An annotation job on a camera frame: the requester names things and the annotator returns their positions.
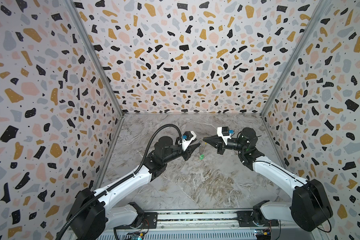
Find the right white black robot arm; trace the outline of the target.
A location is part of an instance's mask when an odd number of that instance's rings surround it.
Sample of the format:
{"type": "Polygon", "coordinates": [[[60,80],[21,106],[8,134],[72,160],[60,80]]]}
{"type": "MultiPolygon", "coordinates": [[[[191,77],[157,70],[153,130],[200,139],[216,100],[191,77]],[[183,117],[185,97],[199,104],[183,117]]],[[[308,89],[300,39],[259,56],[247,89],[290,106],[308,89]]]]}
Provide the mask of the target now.
{"type": "Polygon", "coordinates": [[[228,127],[219,127],[217,134],[203,141],[222,155],[226,150],[236,151],[243,166],[254,171],[281,188],[290,198],[290,203],[262,201],[253,206],[252,221],[263,226],[268,221],[294,222],[301,229],[311,232],[333,216],[323,184],[318,180],[299,177],[270,160],[260,152],[256,144],[259,136],[252,128],[243,128],[237,137],[228,127]]]}

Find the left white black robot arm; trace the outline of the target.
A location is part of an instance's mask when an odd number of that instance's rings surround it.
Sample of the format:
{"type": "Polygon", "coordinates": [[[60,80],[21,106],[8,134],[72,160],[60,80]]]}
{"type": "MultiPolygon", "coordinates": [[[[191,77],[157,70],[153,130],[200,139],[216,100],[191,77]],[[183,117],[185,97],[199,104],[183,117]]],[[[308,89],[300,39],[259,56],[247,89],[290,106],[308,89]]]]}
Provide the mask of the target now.
{"type": "Polygon", "coordinates": [[[178,158],[187,161],[199,146],[195,137],[189,141],[180,137],[175,143],[168,136],[161,137],[141,167],[94,191],[88,188],[80,191],[57,239],[60,240],[68,228],[79,240],[96,240],[103,231],[121,226],[140,228],[145,212],[135,202],[119,208],[115,207],[116,204],[159,177],[169,162],[178,158]]]}

